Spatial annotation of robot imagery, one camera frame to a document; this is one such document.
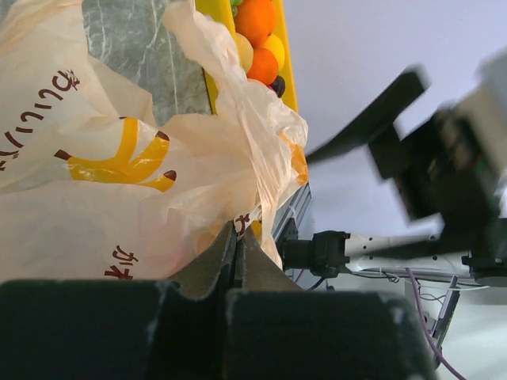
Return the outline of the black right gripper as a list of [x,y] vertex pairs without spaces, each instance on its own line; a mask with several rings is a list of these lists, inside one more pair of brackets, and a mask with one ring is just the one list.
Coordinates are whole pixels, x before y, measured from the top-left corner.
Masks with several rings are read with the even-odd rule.
[[474,249],[497,222],[497,176],[472,131],[450,110],[437,111],[406,137],[395,121],[426,90],[421,65],[395,80],[332,139],[307,154],[309,165],[368,144],[380,176],[392,180],[411,222],[439,215],[440,235],[375,237],[364,255],[414,260]]

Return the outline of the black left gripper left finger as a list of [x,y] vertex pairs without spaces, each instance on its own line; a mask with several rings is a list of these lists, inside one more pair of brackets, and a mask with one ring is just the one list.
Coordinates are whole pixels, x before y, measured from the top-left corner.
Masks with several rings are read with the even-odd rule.
[[2,378],[220,378],[235,249],[227,222],[172,279],[4,283]]

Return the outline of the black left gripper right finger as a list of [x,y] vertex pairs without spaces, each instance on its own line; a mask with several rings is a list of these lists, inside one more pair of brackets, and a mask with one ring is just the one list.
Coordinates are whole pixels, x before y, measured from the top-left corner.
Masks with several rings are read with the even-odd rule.
[[434,379],[415,309],[385,291],[304,291],[247,230],[225,298],[228,379]]

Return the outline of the translucent orange plastic bag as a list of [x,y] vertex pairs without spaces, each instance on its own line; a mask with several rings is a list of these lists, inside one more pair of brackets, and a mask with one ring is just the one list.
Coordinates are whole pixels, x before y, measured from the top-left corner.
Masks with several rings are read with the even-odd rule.
[[250,80],[192,1],[164,25],[217,82],[214,115],[154,122],[151,95],[88,51],[79,1],[17,1],[1,26],[1,279],[161,279],[231,222],[281,267],[277,210],[308,179],[307,123]]

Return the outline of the orange fake orange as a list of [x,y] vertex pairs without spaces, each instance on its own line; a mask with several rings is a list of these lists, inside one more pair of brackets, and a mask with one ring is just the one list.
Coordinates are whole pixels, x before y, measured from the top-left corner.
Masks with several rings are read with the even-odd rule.
[[243,1],[237,6],[234,25],[237,33],[241,34],[257,48],[261,46],[273,32],[276,26],[276,10],[269,0]]
[[253,50],[253,64],[246,74],[248,79],[253,79],[269,86],[278,75],[278,64],[274,55],[264,48]]

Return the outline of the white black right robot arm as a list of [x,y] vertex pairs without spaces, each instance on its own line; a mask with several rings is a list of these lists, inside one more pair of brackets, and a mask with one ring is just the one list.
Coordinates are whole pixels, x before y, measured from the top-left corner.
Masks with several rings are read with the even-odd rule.
[[405,69],[307,162],[367,147],[381,178],[395,183],[408,217],[439,215],[442,231],[415,237],[325,231],[300,240],[289,221],[276,242],[284,268],[307,269],[323,279],[410,269],[425,279],[470,276],[482,286],[506,285],[505,61],[486,64],[465,98],[400,137],[396,120],[425,89],[421,68]]

